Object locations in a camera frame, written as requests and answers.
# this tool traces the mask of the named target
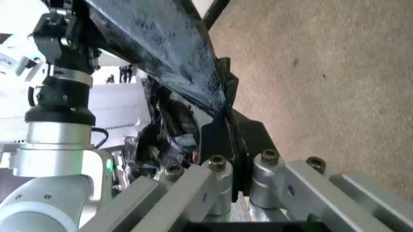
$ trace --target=silver metal cylinder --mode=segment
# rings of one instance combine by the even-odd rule
[[[167,189],[170,189],[172,185],[184,174],[185,169],[179,163],[168,164],[165,170],[159,177],[159,182],[164,184]]]
[[[83,124],[30,122],[27,143],[89,145],[91,130],[91,126]]]
[[[231,211],[233,180],[233,168],[231,163],[222,156],[212,156],[210,160],[207,160],[202,164],[202,167],[209,168],[214,172],[220,192],[218,198],[208,212],[208,215],[221,216],[229,213]]]
[[[277,162],[267,162],[261,154],[254,158],[250,200],[256,206],[269,208],[283,208],[282,203],[276,196],[277,187],[274,185],[274,172],[284,164],[281,158]]]
[[[39,226],[34,222],[38,219],[45,223],[42,230],[34,227],[29,231],[55,231],[60,227],[62,231],[77,231],[82,208],[92,193],[92,186],[93,183],[82,175],[35,178],[17,188],[1,204],[0,231],[10,231],[5,230],[13,228],[10,223]],[[26,217],[25,221],[13,220],[14,217],[24,218],[22,215],[27,212],[46,217],[34,214]]]

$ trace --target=screw hole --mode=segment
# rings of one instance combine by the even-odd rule
[[[267,150],[266,153],[269,156],[275,156],[275,152],[273,150]]]
[[[172,164],[168,167],[168,171],[171,172],[171,173],[178,172],[179,171],[179,166],[176,165],[176,164]]]
[[[291,196],[295,196],[295,191],[294,191],[293,186],[291,186],[291,185],[287,186],[287,190],[288,190],[288,193],[289,193]]]
[[[212,161],[213,161],[213,162],[221,162],[221,161],[222,161],[222,157],[221,157],[221,156],[213,156],[213,157],[212,157]]]

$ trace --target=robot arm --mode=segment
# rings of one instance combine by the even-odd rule
[[[284,161],[262,123],[229,107],[238,84],[230,60],[216,59],[188,1],[46,3],[50,13],[32,34],[47,66],[38,104],[25,115],[25,143],[0,160],[10,158],[14,175],[36,178],[0,205],[2,230],[413,230],[409,202],[362,174],[330,174],[319,158]],[[158,181],[141,176],[114,199],[113,159],[91,145],[92,127],[110,121],[89,110],[97,48],[136,63],[212,118],[193,165],[168,164]],[[256,218],[271,223],[219,223],[232,217],[240,192]]]

